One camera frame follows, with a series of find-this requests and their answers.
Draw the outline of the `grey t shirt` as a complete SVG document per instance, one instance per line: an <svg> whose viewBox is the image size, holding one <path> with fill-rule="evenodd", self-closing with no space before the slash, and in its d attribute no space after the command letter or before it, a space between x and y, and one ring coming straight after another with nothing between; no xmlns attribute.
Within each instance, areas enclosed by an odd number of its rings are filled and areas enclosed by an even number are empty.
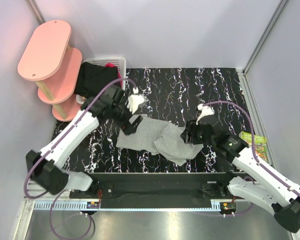
<svg viewBox="0 0 300 240"><path fill-rule="evenodd" d="M182 166L194 159L204 147L203 144L184 143L181 133L184 127L141 114L142 121L136 133L125 135L121 130L116 147L135 151L147 151L152 155L162 155L168 161Z"/></svg>

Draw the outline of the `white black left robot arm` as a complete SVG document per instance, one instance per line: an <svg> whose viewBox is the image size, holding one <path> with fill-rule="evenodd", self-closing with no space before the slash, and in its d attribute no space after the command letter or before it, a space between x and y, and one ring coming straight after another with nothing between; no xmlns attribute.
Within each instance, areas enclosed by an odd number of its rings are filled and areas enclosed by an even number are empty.
<svg viewBox="0 0 300 240"><path fill-rule="evenodd" d="M66 160L102 121L114 121L126 136L136 133L143 118L138 116L134 121L131 118L145 103L146 98L137 88L127 96L116 85L86 99L74 119L54 140L40 151L30 150L26 154L27 178L52 195L73 190L93 198L98 193L99 181L86 172L64 170Z"/></svg>

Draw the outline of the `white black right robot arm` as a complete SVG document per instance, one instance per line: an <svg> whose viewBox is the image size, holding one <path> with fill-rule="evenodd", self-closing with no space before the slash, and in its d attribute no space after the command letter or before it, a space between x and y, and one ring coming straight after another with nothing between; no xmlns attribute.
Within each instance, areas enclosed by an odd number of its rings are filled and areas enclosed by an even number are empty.
<svg viewBox="0 0 300 240"><path fill-rule="evenodd" d="M204 116L199 121L189 120L180 135L186 144L208 144L219 157L246 172L258 184L245 181L229 173L229 181L217 185L218 195L231 195L268 211L277 223L291 233L300 230L300 185L289 180L270 166L238 135L225 129L212 116Z"/></svg>

